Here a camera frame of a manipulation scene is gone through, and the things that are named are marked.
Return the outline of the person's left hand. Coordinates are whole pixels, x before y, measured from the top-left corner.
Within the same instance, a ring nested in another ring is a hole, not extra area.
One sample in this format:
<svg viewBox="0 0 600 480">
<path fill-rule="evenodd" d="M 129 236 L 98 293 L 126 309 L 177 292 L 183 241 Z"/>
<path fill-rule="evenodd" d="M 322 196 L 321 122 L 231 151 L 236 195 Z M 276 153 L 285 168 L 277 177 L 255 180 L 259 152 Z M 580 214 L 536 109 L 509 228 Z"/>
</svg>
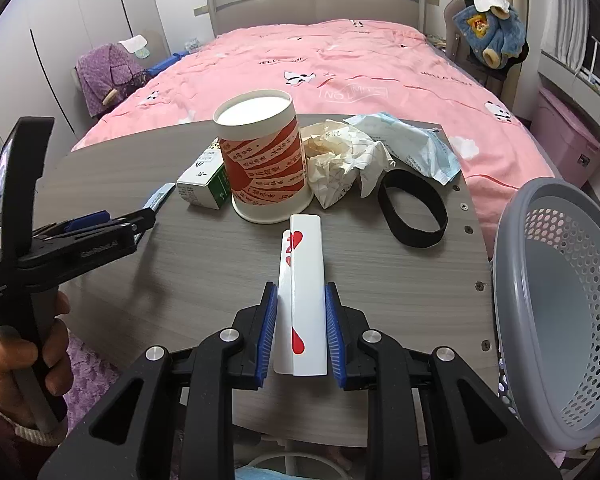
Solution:
<svg viewBox="0 0 600 480">
<path fill-rule="evenodd" d="M 12 300 L 0 309 L 0 412 L 50 434 L 65 421 L 62 396 L 72 385 L 68 330 L 60 319 L 69 300 L 56 289 Z"/>
</svg>

